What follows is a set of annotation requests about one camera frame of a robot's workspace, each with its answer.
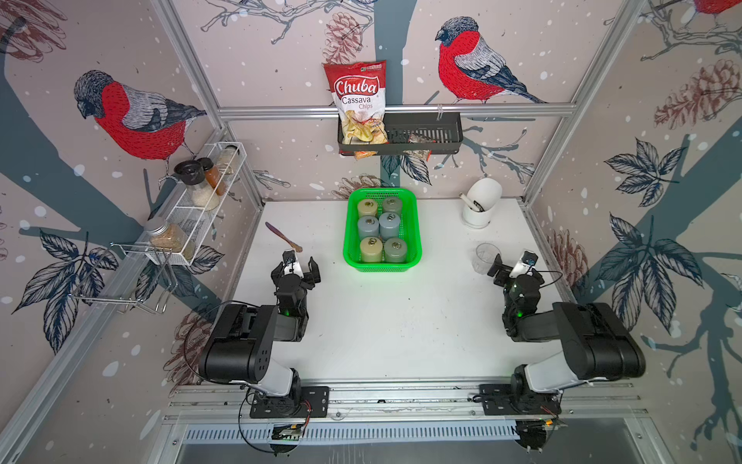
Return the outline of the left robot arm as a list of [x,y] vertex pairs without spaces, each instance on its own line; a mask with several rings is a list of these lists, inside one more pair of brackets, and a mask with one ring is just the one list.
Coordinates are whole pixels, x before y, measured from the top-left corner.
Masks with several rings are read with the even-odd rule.
[[247,385],[270,399],[297,402],[301,378],[272,359],[276,341],[300,342],[309,321],[307,294],[321,282],[314,258],[303,268],[293,251],[285,251],[271,272],[276,302],[224,307],[198,361],[197,372],[218,384]]

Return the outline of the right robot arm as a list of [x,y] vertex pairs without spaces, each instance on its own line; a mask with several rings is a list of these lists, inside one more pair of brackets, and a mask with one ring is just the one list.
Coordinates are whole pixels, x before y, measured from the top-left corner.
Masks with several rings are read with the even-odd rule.
[[502,323],[513,341],[557,340],[562,347],[556,355],[515,369],[512,400],[534,402],[589,382],[642,377],[645,355],[609,305],[556,302],[549,311],[538,310],[547,284],[535,269],[537,260],[525,251],[512,267],[497,255],[487,273],[504,290]]

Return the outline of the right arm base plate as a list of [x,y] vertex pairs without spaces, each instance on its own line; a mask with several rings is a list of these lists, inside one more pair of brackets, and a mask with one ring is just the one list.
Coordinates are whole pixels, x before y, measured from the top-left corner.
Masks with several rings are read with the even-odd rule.
[[471,401],[482,406],[485,416],[559,416],[559,394],[539,394],[528,388],[513,392],[508,384],[481,384]]

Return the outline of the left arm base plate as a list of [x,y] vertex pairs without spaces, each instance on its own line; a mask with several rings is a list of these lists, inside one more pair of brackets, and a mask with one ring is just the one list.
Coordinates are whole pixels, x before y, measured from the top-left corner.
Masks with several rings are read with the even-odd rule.
[[330,388],[327,386],[301,387],[289,396],[255,394],[250,404],[251,419],[315,419],[328,415]]

